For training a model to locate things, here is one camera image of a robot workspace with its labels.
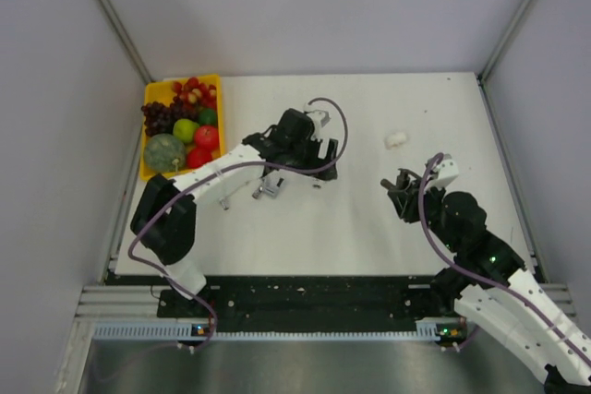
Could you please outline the dark bronze water faucet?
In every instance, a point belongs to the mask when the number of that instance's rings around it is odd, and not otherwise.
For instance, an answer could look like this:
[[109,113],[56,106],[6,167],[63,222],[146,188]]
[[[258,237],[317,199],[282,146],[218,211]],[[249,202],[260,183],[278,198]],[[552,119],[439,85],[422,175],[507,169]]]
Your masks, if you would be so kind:
[[404,192],[415,180],[419,180],[420,176],[408,169],[401,168],[395,180],[392,182],[387,178],[380,180],[380,186],[384,188],[389,194]]

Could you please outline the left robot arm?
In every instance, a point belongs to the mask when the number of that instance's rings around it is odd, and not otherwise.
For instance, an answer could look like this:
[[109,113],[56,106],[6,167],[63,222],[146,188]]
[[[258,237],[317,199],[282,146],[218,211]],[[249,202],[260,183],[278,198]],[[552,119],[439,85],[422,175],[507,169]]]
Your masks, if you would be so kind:
[[199,208],[219,203],[245,185],[264,182],[276,171],[324,182],[336,179],[336,162],[344,144],[322,139],[321,131],[329,121],[326,111],[290,108],[278,124],[244,137],[222,157],[172,178],[158,173],[147,182],[130,230],[136,236],[134,242],[156,256],[152,267],[179,293],[177,305],[188,316],[203,315],[210,303],[203,290],[206,278],[189,256]]

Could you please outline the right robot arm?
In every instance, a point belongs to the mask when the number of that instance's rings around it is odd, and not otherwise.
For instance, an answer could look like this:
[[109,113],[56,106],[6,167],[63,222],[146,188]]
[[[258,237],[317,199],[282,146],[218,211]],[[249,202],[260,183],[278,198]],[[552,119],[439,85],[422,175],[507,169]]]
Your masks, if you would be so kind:
[[590,390],[590,337],[560,309],[522,258],[487,229],[487,213],[469,193],[431,188],[408,170],[381,186],[406,223],[420,223],[432,245],[453,255],[431,282],[431,305],[486,331],[547,393]]

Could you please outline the far white pipe elbow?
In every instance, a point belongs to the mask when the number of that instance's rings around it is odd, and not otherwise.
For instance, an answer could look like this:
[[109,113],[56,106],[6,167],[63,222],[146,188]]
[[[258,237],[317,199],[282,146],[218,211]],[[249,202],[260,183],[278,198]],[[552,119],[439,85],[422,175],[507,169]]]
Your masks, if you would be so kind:
[[404,131],[392,132],[384,138],[384,147],[387,150],[397,149],[408,141],[408,135]]

